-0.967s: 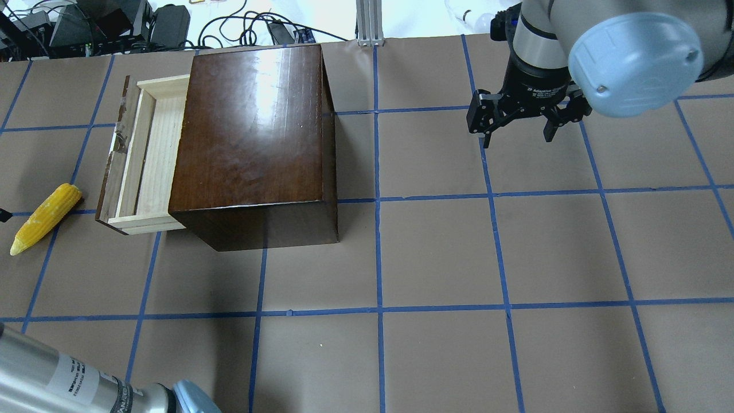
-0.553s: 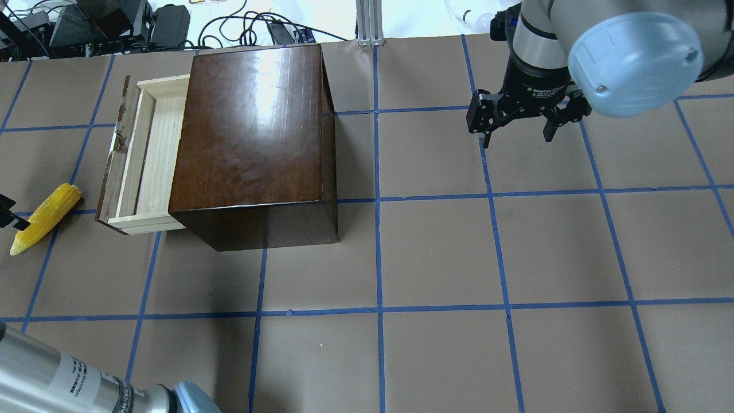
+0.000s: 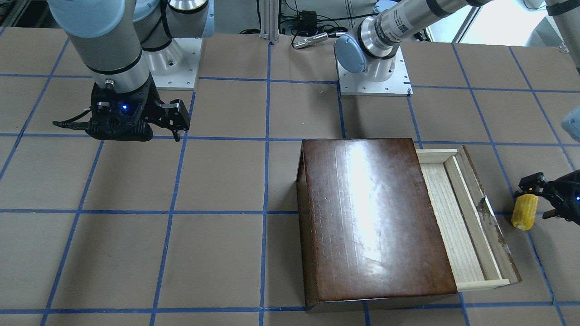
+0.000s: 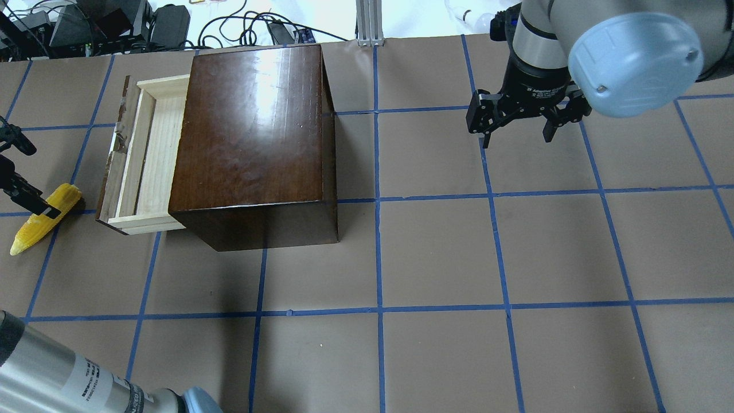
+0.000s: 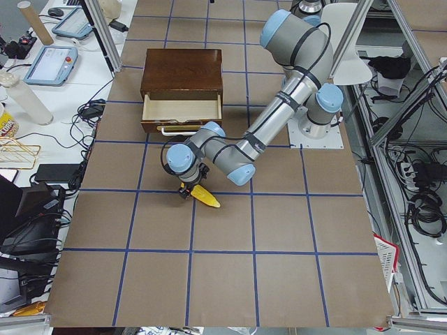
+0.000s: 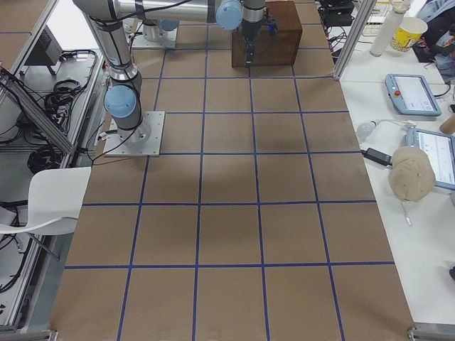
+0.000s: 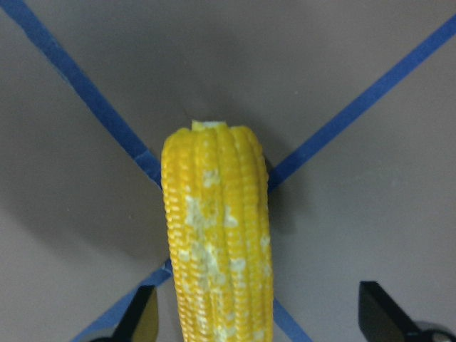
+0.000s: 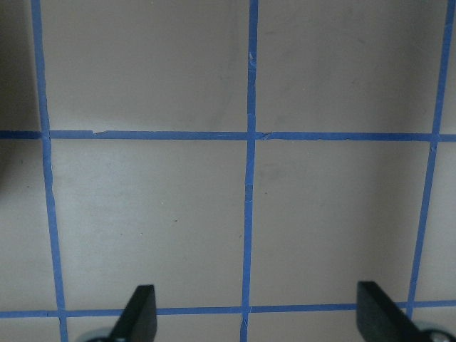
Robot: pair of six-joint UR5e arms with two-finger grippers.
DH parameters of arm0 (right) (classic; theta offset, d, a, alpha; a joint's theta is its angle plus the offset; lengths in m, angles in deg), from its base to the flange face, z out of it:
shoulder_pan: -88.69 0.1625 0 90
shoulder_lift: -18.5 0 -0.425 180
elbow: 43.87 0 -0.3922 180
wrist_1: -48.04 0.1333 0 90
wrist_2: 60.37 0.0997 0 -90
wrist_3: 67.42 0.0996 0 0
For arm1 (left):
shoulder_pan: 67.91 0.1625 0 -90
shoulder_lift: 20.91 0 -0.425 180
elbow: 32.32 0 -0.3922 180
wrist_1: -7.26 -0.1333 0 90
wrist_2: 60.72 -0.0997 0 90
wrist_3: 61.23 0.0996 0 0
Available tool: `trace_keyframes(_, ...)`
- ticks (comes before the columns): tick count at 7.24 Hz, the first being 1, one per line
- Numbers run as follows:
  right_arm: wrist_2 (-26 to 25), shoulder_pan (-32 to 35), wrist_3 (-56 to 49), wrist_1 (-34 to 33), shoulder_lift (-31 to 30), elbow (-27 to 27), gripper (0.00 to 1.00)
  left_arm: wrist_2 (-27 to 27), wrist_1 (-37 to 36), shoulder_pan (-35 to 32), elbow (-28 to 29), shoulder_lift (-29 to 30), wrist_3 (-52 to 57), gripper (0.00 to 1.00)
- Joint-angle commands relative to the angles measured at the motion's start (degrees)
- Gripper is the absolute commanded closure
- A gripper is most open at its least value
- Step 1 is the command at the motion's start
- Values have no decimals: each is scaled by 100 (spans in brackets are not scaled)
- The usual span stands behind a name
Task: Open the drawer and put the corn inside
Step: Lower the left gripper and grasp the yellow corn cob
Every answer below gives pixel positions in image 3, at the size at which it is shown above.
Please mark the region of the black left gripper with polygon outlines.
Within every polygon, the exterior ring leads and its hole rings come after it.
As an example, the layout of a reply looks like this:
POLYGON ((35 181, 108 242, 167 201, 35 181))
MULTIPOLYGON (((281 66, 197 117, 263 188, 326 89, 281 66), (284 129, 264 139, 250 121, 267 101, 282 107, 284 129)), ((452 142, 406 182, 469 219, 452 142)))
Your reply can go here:
POLYGON ((514 192, 515 198, 531 194, 546 198, 551 203, 554 209, 544 212, 542 219, 557 217, 580 224, 579 170, 552 181, 547 181, 544 173, 535 173, 521 178, 518 187, 519 190, 514 192))

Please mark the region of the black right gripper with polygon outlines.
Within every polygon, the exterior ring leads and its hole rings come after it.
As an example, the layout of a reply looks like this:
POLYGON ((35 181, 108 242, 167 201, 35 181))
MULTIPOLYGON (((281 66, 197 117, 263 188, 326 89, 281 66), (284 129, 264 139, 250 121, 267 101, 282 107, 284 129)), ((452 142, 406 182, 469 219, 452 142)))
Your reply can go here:
POLYGON ((91 136, 153 136, 151 125, 170 130, 176 142, 190 129, 184 102, 164 104, 152 77, 134 91, 118 93, 95 83, 91 92, 91 136))

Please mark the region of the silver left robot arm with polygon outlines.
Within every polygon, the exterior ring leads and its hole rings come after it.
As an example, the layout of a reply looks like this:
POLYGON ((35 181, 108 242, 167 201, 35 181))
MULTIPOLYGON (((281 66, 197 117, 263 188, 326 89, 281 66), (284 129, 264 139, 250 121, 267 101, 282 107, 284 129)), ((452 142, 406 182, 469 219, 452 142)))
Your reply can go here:
MULTIPOLYGON (((458 10, 470 6, 481 8, 486 0, 402 0, 375 16, 368 16, 354 30, 340 36, 334 45, 336 60, 347 72, 366 74, 373 64, 389 64, 400 43, 458 10)), ((514 193, 516 204, 512 225, 524 229, 524 218, 534 216, 536 204, 526 200, 543 197, 553 209, 543 219, 561 217, 579 223, 579 172, 556 180, 546 180, 543 173, 523 177, 514 193)))

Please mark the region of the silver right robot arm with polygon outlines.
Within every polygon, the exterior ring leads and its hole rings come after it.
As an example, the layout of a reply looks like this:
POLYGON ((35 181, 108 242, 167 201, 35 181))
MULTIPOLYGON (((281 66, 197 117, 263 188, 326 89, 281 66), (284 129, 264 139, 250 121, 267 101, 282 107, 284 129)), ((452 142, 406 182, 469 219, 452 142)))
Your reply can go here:
POLYGON ((188 72, 179 39, 211 37, 212 0, 50 0, 50 12, 93 76, 90 105, 62 129, 98 140, 148 142, 152 125, 174 140, 190 129, 180 99, 165 103, 155 77, 188 72))

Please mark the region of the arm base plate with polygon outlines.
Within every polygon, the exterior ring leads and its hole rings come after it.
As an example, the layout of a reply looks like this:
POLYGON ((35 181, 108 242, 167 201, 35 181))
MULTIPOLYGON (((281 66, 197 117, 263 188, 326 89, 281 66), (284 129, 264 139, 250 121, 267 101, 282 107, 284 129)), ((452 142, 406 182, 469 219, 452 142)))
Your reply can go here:
POLYGON ((406 62, 400 46, 396 55, 388 60, 372 59, 367 69, 351 73, 340 62, 338 70, 340 92, 349 96, 411 96, 412 90, 406 62))
POLYGON ((143 50, 159 90, 194 91, 199 76, 202 38, 175 38, 157 52, 143 50))

